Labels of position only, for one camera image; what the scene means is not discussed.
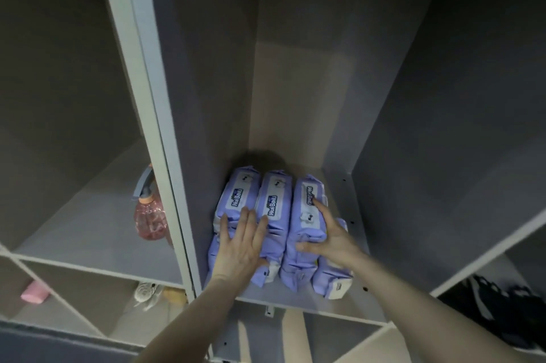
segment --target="pink object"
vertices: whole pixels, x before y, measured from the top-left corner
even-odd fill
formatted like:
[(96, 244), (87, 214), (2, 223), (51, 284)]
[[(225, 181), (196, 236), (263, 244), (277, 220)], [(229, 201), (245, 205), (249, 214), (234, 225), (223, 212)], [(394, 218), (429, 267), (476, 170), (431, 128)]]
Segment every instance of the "pink object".
[(33, 281), (30, 283), (23, 294), (21, 294), (21, 298), (31, 304), (42, 304), (48, 296), (48, 289), (44, 286), (44, 284), (41, 284), (38, 281)]
[(139, 198), (135, 208), (136, 230), (141, 238), (159, 240), (167, 232), (167, 218), (159, 194)]

